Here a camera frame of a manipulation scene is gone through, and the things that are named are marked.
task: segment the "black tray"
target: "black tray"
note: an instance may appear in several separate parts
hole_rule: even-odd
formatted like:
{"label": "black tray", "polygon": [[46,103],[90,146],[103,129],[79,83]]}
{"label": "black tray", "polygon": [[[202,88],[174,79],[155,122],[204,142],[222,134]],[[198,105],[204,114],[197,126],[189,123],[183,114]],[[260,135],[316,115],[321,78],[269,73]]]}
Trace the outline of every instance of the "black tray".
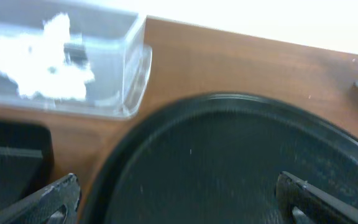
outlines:
{"label": "black tray", "polygon": [[52,166],[49,129],[0,120],[0,210],[45,187]]}
{"label": "black tray", "polygon": [[288,171],[358,208],[358,139],[258,96],[181,100],[134,128],[99,173],[80,223],[283,223]]}

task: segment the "black object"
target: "black object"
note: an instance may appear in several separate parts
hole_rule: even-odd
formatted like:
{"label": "black object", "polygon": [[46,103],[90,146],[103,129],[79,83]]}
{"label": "black object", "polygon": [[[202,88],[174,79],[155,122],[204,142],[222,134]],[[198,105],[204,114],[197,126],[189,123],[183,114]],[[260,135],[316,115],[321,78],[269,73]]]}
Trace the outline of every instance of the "black object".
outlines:
{"label": "black object", "polygon": [[68,174],[0,212],[0,224],[74,224],[81,189]]}
{"label": "black object", "polygon": [[80,67],[85,67],[89,63],[83,45],[65,44],[64,52],[66,63],[75,63]]}
{"label": "black object", "polygon": [[179,101],[135,127],[101,169],[80,223],[284,223],[286,170],[358,209],[358,139],[259,96]]}
{"label": "black object", "polygon": [[0,121],[0,210],[45,187],[52,166],[47,128]]}
{"label": "black object", "polygon": [[296,223],[293,215],[295,207],[316,223],[358,223],[358,209],[288,172],[282,172],[278,176],[275,196],[282,217],[287,223]]}

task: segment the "white powder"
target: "white powder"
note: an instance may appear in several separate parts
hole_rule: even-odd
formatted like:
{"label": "white powder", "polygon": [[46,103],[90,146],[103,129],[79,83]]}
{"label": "white powder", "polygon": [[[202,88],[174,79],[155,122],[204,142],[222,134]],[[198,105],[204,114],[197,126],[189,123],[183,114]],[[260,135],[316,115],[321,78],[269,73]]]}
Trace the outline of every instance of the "white powder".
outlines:
{"label": "white powder", "polygon": [[88,66],[67,62],[64,44],[70,41],[70,19],[58,14],[44,24],[42,35],[0,35],[0,75],[17,83],[18,94],[33,98],[83,101],[85,83],[94,81]]}

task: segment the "pan surface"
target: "pan surface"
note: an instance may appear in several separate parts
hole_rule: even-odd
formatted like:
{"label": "pan surface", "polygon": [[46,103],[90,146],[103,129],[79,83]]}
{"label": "pan surface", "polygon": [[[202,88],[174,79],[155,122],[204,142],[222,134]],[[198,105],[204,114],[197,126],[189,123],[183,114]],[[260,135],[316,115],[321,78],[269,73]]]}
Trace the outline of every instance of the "pan surface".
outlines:
{"label": "pan surface", "polygon": [[288,104],[243,94],[174,103],[107,159],[80,223],[283,223],[281,171],[358,208],[358,139]]}

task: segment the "black frying pan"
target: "black frying pan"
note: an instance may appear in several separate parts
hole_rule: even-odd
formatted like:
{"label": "black frying pan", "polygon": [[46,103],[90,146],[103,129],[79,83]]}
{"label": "black frying pan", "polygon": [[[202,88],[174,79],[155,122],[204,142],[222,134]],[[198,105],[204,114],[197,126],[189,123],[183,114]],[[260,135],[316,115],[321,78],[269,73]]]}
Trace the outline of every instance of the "black frying pan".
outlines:
{"label": "black frying pan", "polygon": [[258,96],[181,100],[115,148],[80,223],[284,223],[274,194],[281,171],[358,209],[355,137]]}

